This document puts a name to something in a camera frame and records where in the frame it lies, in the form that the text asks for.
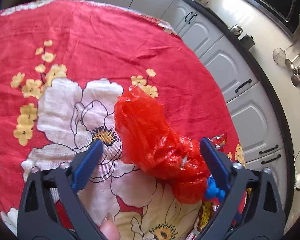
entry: white flower print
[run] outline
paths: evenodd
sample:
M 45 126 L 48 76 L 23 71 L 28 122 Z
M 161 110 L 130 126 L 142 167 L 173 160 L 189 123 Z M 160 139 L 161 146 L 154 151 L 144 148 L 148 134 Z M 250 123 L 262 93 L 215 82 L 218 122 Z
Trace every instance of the white flower print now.
M 30 3 L 26 3 L 26 4 L 20 4 L 5 10 L 2 10 L 1 12 L 1 16 L 6 16 L 6 15 L 10 15 L 13 14 L 14 12 L 19 12 L 19 11 L 23 11 L 23 10 L 29 10 L 29 9 L 36 9 L 39 8 L 43 5 L 46 5 L 48 3 L 51 3 L 53 0 L 38 0 L 38 1 L 34 1 L 34 2 L 30 2 Z
M 117 197 L 138 208 L 149 204 L 156 188 L 155 178 L 133 164 L 120 160 L 122 144 L 114 128 L 114 104 L 123 88 L 106 78 L 88 82 L 85 89 L 67 78 L 55 78 L 38 101 L 37 129 L 51 144 L 33 148 L 21 163 L 26 181 L 33 166 L 42 170 L 58 167 L 88 149 L 95 139 L 103 141 L 103 155 L 84 190 L 78 196 L 99 225 L 110 212 L 119 212 Z M 56 202 L 59 198 L 52 191 Z
M 121 239 L 185 239 L 193 228 L 201 201 L 188 205 L 178 202 L 168 184 L 157 183 L 157 189 L 142 216 L 137 212 L 119 212 L 114 217 Z
M 11 208 L 7 214 L 3 211 L 0 212 L 1 219 L 6 226 L 17 236 L 17 220 L 18 220 L 18 209 Z

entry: flower center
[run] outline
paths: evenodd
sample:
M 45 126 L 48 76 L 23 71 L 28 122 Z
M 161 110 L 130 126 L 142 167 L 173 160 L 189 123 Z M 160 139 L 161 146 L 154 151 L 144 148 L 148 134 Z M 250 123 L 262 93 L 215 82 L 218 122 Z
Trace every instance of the flower center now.
M 173 240 L 176 238 L 176 227 L 166 224 L 159 224 L 155 228 L 150 230 L 150 233 L 154 235 L 154 239 L 156 240 Z
M 118 141 L 118 136 L 113 131 L 113 128 L 108 129 L 106 126 L 96 127 L 92 130 L 92 139 L 101 140 L 104 145 L 111 146 L 114 142 Z

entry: cabinet handle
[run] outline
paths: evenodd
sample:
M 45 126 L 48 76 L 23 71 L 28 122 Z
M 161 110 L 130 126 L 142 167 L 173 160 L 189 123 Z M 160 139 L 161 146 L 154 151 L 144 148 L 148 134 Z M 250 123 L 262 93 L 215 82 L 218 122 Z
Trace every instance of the cabinet handle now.
M 248 79 L 246 82 L 244 82 L 240 86 L 238 86 L 238 88 L 236 88 L 234 92 L 238 93 L 240 88 L 243 88 L 246 84 L 251 83 L 251 82 L 252 82 L 252 80 Z
M 187 17 L 188 17 L 190 14 L 193 14 L 193 12 L 189 12 L 189 13 L 187 14 L 187 16 L 185 17 L 185 22 L 187 21 Z
M 192 15 L 192 16 L 191 16 L 191 18 L 190 18 L 190 20 L 189 20 L 189 22 L 188 22 L 189 24 L 190 24 L 190 21 L 192 20 L 192 18 L 195 17 L 195 16 L 198 16 L 198 15 L 195 14 L 195 15 Z
M 281 154 L 278 154 L 277 157 L 275 157 L 275 158 L 273 158 L 273 159 L 270 159 L 269 161 L 266 161 L 266 162 L 265 162 L 265 161 L 262 161 L 261 164 L 263 165 L 263 164 L 266 164 L 266 163 L 273 162 L 273 161 L 279 159 L 280 157 L 281 157 Z
M 271 152 L 271 151 L 273 151 L 273 150 L 275 150 L 275 149 L 278 149 L 278 148 L 279 148 L 279 145 L 276 144 L 273 148 L 267 149 L 267 150 L 265 150 L 265 151 L 260 151 L 259 154 L 268 153 L 268 152 Z

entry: wall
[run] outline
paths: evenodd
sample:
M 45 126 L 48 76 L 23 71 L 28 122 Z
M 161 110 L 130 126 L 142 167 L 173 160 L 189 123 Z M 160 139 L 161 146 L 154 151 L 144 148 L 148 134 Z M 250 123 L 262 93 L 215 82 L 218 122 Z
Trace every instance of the wall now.
M 290 76 L 292 71 L 277 65 L 272 52 L 275 48 L 287 48 L 293 41 L 272 20 L 245 0 L 211 0 L 211 8 L 229 27 L 238 24 L 243 34 L 252 35 L 256 45 L 250 49 L 270 80 L 284 109 L 293 142 L 295 156 L 300 151 L 300 88 L 295 88 Z M 287 51 L 287 58 L 292 59 L 300 52 L 298 43 Z M 295 161 L 296 171 L 300 173 L 300 153 Z M 294 196 L 290 212 L 289 228 L 300 215 L 300 192 Z

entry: blue gripper pad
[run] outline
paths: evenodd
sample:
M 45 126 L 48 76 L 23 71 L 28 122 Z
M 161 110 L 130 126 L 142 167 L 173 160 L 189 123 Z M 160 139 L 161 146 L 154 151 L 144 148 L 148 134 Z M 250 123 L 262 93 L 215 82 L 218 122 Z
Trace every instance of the blue gripper pad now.
M 228 184 L 229 171 L 208 138 L 201 139 L 200 152 L 213 175 L 217 187 L 228 192 L 230 189 L 230 185 Z
M 98 140 L 97 142 L 93 142 L 90 148 L 87 150 L 85 157 L 73 173 L 74 183 L 71 187 L 74 192 L 78 192 L 79 190 L 84 189 L 93 170 L 97 166 L 102 153 L 102 141 Z

